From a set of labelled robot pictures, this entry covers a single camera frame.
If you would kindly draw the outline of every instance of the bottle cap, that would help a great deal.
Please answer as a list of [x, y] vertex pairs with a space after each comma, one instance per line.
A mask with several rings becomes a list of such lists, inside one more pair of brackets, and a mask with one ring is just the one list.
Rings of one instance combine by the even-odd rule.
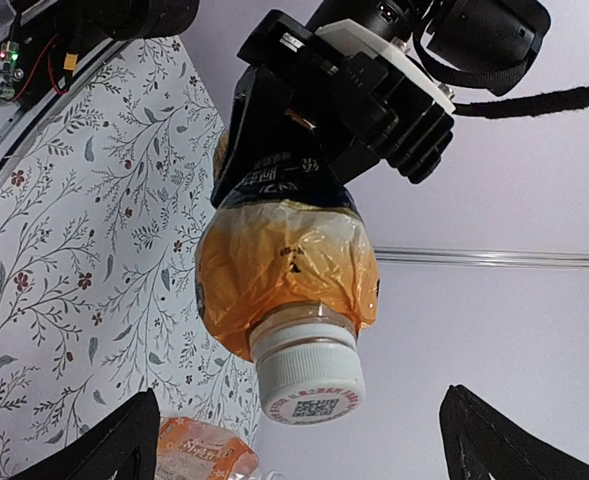
[[309, 323], [266, 332], [252, 342], [265, 414], [288, 425], [327, 422], [354, 410], [365, 395], [354, 335]]

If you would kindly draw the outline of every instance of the floral pattern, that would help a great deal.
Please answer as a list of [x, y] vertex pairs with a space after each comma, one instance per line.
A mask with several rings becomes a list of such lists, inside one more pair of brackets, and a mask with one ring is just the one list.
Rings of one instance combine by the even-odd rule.
[[251, 441], [253, 368], [196, 312], [223, 124], [182, 45], [134, 42], [46, 123], [0, 191], [0, 479], [148, 387]]

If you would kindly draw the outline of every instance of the red flower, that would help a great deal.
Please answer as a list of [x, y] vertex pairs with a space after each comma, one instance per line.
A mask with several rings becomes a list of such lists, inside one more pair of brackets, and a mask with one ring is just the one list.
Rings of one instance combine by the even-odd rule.
[[20, 272], [14, 277], [14, 283], [16, 284], [16, 289], [22, 292], [30, 286], [30, 278], [27, 276], [27, 273]]
[[92, 286], [92, 274], [80, 274], [78, 276], [78, 286], [81, 287], [83, 290], [87, 290], [89, 287]]
[[20, 187], [25, 182], [25, 172], [19, 170], [18, 172], [12, 172], [12, 185]]

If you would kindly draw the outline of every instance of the gray leaf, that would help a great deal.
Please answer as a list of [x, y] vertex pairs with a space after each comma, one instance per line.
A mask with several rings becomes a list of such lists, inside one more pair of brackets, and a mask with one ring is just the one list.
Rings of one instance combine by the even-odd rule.
[[45, 443], [49, 443], [50, 445], [54, 445], [55, 443], [60, 442], [61, 438], [63, 438], [63, 429], [59, 430], [58, 433], [56, 435], [54, 435], [52, 438], [50, 438], [49, 440], [45, 440]]
[[158, 358], [158, 355], [156, 355], [154, 352], [150, 352], [149, 356], [148, 356], [150, 363], [153, 363], [154, 365], [163, 365], [163, 360], [161, 360], [160, 358]]
[[167, 268], [161, 272], [161, 280], [163, 280], [163, 285], [165, 285], [165, 288], [169, 292], [170, 291], [170, 271]]
[[7, 273], [5, 272], [5, 265], [1, 262], [0, 265], [0, 296], [3, 294], [3, 287], [5, 287], [5, 279], [7, 278]]
[[9, 355], [3, 355], [0, 358], [0, 369], [3, 368], [5, 365], [9, 365], [10, 363], [14, 363], [16, 358], [10, 357]]
[[93, 162], [94, 159], [94, 152], [92, 151], [92, 142], [94, 141], [94, 137], [90, 137], [90, 139], [85, 143], [85, 160], [88, 162]]
[[105, 274], [104, 281], [107, 281], [107, 279], [110, 278], [113, 270], [114, 270], [114, 255], [110, 255], [109, 257], [107, 257], [107, 273]]
[[98, 350], [98, 338], [92, 337], [90, 338], [90, 347], [88, 349], [90, 355], [90, 365], [94, 365], [94, 355], [96, 355], [96, 351]]
[[143, 109], [143, 111], [145, 112], [145, 115], [147, 115], [147, 118], [150, 119], [150, 122], [152, 123], [158, 123], [158, 120], [156, 119], [156, 117], [154, 116], [154, 112], [152, 112], [149, 108], [145, 107]]
[[125, 337], [127, 337], [130, 334], [131, 331], [132, 331], [132, 326], [128, 325], [127, 328], [125, 330], [123, 330], [121, 333], [119, 333], [117, 335], [117, 337], [112, 341], [118, 342], [119, 340], [123, 340]]
[[96, 403], [100, 403], [101, 405], [106, 405], [105, 400], [103, 400], [103, 397], [101, 397], [101, 392], [99, 392], [98, 390], [94, 390], [92, 397], [94, 398], [94, 401]]

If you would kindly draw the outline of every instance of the bottle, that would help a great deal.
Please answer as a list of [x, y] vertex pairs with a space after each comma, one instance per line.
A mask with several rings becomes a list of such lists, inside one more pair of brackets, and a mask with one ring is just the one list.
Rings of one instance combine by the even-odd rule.
[[306, 425], [365, 394], [356, 343], [376, 319], [379, 273], [313, 129], [292, 116], [275, 132], [201, 238], [196, 297], [207, 330], [256, 364], [265, 414]]
[[281, 480], [261, 475], [256, 454], [224, 428], [190, 418], [163, 422], [155, 480]]

